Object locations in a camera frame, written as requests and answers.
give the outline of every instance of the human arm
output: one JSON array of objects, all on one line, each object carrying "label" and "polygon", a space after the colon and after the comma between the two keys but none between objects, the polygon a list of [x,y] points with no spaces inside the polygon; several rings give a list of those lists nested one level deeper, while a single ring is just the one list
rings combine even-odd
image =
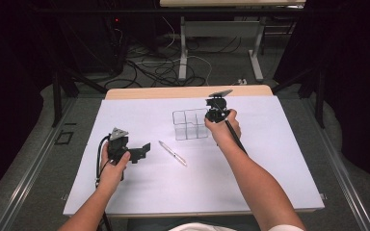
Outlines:
[{"label": "human arm", "polygon": [[108,142],[101,151],[101,166],[105,166],[101,172],[100,182],[97,189],[80,209],[59,230],[96,230],[108,201],[119,185],[128,161],[130,153],[125,152],[116,166],[108,163]]},{"label": "human arm", "polygon": [[[236,111],[230,110],[227,120],[240,137],[241,130],[236,114]],[[278,181],[242,151],[225,122],[213,123],[205,119],[205,124],[224,153],[260,229],[269,230],[279,224],[290,224],[305,230]]]}]

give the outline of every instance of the wooden table edge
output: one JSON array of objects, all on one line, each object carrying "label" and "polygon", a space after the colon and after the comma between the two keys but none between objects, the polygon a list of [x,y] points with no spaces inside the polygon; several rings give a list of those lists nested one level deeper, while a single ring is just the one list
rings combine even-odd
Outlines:
[{"label": "wooden table edge", "polygon": [[197,98],[208,97],[213,92],[233,90],[229,96],[273,95],[266,85],[248,86],[210,86],[210,87],[177,87],[177,88],[141,88],[108,90],[106,100],[145,99],[145,98]]}]

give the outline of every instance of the table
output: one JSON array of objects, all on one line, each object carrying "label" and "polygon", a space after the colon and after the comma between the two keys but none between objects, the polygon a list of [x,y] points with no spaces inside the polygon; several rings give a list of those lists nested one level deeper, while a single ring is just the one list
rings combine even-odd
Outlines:
[{"label": "table", "polygon": [[[241,142],[251,158],[275,176],[297,211],[324,208],[288,121],[270,88],[220,86],[109,90],[94,123],[64,214],[73,215],[95,190],[96,150],[114,125],[129,132],[128,147],[141,147],[150,142],[151,150],[145,159],[127,166],[124,181],[106,208],[109,216],[249,214],[251,211],[231,169],[213,139],[176,141],[172,126],[172,111],[196,108],[199,104],[203,108],[206,95],[228,89],[233,92],[226,101],[237,109],[239,121],[244,124]],[[254,129],[243,129],[243,126]],[[277,136],[276,141],[269,141],[272,136]],[[180,152],[188,166],[180,165],[157,144],[158,140]]]},{"label": "table", "polygon": [[[305,0],[160,0],[161,7],[270,7],[303,5]],[[181,59],[179,80],[186,79],[188,50],[186,37],[244,37],[255,38],[252,50],[249,50],[251,66],[256,81],[263,81],[263,74],[257,59],[260,42],[266,25],[266,17],[258,21],[186,21],[181,16]]]}]

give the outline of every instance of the pen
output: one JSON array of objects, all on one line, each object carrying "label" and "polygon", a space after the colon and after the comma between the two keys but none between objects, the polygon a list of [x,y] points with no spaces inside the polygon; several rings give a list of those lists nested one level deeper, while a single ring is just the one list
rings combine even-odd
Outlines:
[{"label": "pen", "polygon": [[174,158],[179,162],[181,163],[183,166],[187,166],[186,165],[186,161],[185,159],[183,159],[182,157],[180,157],[178,154],[176,154],[174,151],[172,151],[172,149],[170,149],[166,144],[164,144],[162,141],[159,141],[161,146],[164,147],[165,150],[167,150],[171,155],[174,156]]}]

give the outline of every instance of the white shirt sleeve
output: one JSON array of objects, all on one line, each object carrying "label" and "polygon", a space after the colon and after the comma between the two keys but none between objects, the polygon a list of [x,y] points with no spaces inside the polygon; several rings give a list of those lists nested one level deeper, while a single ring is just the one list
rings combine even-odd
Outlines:
[{"label": "white shirt sleeve", "polygon": [[303,231],[303,229],[289,224],[280,224],[269,229],[269,231]]},{"label": "white shirt sleeve", "polygon": [[179,225],[177,227],[174,227],[173,229],[170,229],[170,231],[236,231],[236,230],[195,222]]},{"label": "white shirt sleeve", "polygon": [[[170,231],[236,231],[236,230],[224,228],[221,226],[213,226],[209,224],[195,222],[179,225],[173,229],[170,229]],[[289,224],[281,224],[269,229],[269,231],[303,231],[303,229]]]}]

